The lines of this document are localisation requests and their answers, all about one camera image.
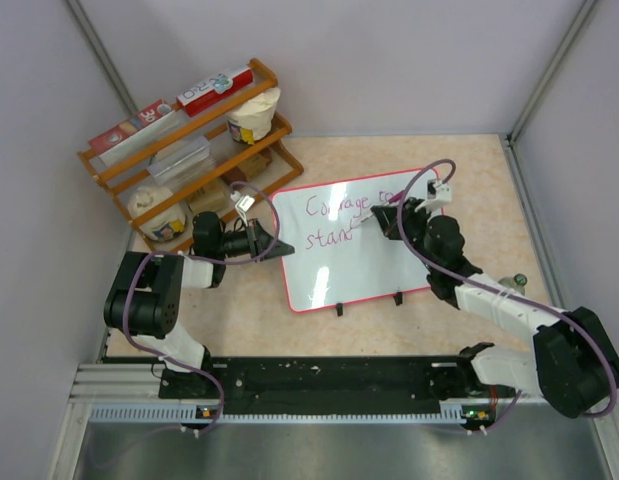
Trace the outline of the pink-framed whiteboard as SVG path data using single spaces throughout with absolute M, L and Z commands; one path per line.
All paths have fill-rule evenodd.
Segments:
M 280 190 L 273 204 L 279 239 L 295 253 L 282 258 L 288 305 L 295 313 L 426 289 L 425 266 L 401 240 L 383 236 L 373 205 L 402 191 L 416 175 L 403 170 Z

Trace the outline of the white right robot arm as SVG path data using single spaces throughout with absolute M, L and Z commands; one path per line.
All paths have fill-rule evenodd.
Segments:
M 421 199 L 374 206 L 371 214 L 387 239 L 402 241 L 425 265 L 439 300 L 528 344 L 526 353 L 492 344 L 464 350 L 469 362 L 455 372 L 463 393 L 476 396 L 490 385 L 508 386 L 543 397 L 568 418 L 591 415 L 602 400 L 614 408 L 619 356 L 592 310 L 546 306 L 494 281 L 465 257 L 457 220 L 430 213 Z

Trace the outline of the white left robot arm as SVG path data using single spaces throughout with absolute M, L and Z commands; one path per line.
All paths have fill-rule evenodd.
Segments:
M 216 374 L 208 366 L 208 350 L 178 322 L 182 291 L 218 287 L 231 258 L 264 261 L 292 255 L 295 248 L 269 234 L 256 219 L 227 230 L 216 213 L 207 211 L 193 219 L 192 253 L 126 252 L 103 317 L 107 327 L 127 333 L 142 350 L 182 372 L 183 387 L 201 397 L 215 387 Z

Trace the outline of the magenta-capped whiteboard marker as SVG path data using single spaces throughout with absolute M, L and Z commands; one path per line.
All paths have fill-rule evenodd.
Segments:
M 404 196 L 404 193 L 405 193 L 404 190 L 399 191 L 398 193 L 396 193 L 389 199 L 384 200 L 381 203 L 377 204 L 377 207 L 388 207 L 388 206 L 393 206 L 397 204 Z M 373 216 L 372 208 L 368 208 L 358 218 L 355 218 L 350 222 L 350 227 L 352 229 L 358 228 L 362 223 L 370 219 L 372 216 Z

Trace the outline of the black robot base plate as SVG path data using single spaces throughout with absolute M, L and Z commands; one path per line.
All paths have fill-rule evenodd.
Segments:
M 459 356 L 215 357 L 207 368 L 210 379 L 164 370 L 159 397 L 201 401 L 223 392 L 236 413 L 395 413 L 514 395 L 480 383 Z

